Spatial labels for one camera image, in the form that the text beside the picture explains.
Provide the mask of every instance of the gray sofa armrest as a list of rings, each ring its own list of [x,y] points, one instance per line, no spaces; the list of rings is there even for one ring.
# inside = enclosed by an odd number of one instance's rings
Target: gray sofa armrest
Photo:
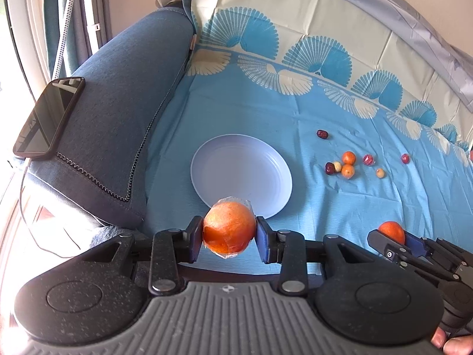
[[[163,8],[120,33],[75,73],[85,89],[50,160],[30,174],[69,205],[133,229],[146,212],[147,137],[179,83],[192,23]]]

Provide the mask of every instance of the small yellow fruit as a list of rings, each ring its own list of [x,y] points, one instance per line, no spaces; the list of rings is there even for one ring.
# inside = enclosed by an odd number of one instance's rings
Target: small yellow fruit
[[[335,172],[340,172],[341,171],[341,162],[340,161],[334,161],[333,165],[335,166]]]

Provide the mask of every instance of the white fan print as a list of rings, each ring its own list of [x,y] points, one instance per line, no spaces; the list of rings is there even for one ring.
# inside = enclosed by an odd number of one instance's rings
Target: white fan print
[[[456,146],[455,144],[452,144],[453,152],[455,152],[455,156],[457,157],[458,160],[463,164],[464,167],[467,167],[469,164],[469,158],[466,156],[465,151]]]
[[[399,116],[392,112],[386,113],[387,119],[400,130],[404,135],[412,140],[419,140],[422,133],[422,127],[418,122]]]
[[[355,96],[350,96],[338,87],[319,80],[318,84],[323,88],[327,97],[344,110],[361,117],[362,119],[372,119],[378,112],[378,107]]]
[[[238,66],[251,81],[282,94],[305,94],[312,88],[312,79],[301,73],[276,69],[264,60],[238,56]]]
[[[450,152],[450,142],[435,129],[425,127],[425,130],[429,141],[434,145],[434,147],[447,155]]]
[[[230,63],[231,53],[198,49],[192,57],[188,76],[213,75],[221,72]]]

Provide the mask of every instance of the white plate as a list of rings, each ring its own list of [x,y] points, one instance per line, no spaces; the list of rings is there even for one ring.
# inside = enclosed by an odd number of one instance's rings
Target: white plate
[[[289,201],[292,176],[276,150],[246,135],[222,135],[202,144],[191,162],[195,192],[209,207],[228,196],[249,200],[256,216],[274,216]]]

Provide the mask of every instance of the curtain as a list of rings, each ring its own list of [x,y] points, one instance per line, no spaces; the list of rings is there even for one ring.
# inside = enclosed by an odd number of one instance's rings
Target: curtain
[[[66,0],[58,0],[58,12],[59,12],[59,25],[62,26],[64,11],[66,9]],[[76,53],[76,37],[75,37],[75,30],[74,30],[75,21],[72,18],[69,24],[69,29],[67,32],[66,37],[66,48],[64,49],[64,67],[66,70],[67,76],[72,76],[74,71],[79,67],[79,63],[77,61],[77,53]]]
[[[49,74],[52,76],[56,52],[59,45],[60,25],[67,0],[43,0],[44,36],[48,58]],[[87,27],[84,18],[83,0],[74,0],[72,18],[66,37],[61,77],[71,76],[87,60],[92,52],[88,42]]]

